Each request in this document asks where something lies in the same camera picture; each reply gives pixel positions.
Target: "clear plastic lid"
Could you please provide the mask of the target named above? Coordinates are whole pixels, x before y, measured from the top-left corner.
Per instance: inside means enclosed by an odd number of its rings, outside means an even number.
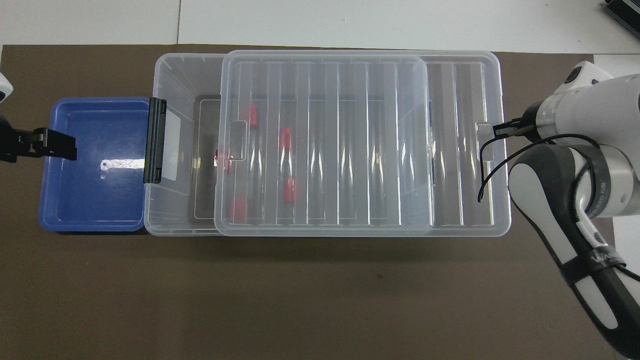
[[[223,62],[214,220],[233,236],[500,236],[479,146],[503,121],[490,53],[233,51]],[[489,168],[504,145],[487,150]]]

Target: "brown table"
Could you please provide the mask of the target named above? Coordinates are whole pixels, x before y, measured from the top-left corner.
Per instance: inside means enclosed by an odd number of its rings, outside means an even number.
[[[236,48],[5,46],[0,112],[48,126],[62,97],[150,96],[164,53]],[[591,58],[498,57],[508,119]],[[622,359],[515,209],[501,238],[58,234],[42,167],[0,163],[2,359]]]

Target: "strap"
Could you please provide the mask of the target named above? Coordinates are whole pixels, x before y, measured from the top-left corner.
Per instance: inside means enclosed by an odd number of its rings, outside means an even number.
[[[604,245],[585,252],[560,266],[566,283],[571,286],[591,274],[604,268],[626,265],[612,246]]]

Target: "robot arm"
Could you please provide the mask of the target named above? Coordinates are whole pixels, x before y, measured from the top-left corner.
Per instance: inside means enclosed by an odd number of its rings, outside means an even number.
[[[524,152],[509,173],[509,192],[543,240],[565,281],[604,338],[640,358],[640,282],[591,222],[640,212],[640,75],[612,79],[583,62],[553,95],[496,134],[530,140],[578,133]]]

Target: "blue container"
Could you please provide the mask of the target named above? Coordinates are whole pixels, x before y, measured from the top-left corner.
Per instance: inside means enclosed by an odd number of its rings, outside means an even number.
[[[77,160],[47,157],[40,225],[49,231],[135,231],[143,224],[149,98],[58,101],[49,127],[76,138]]]

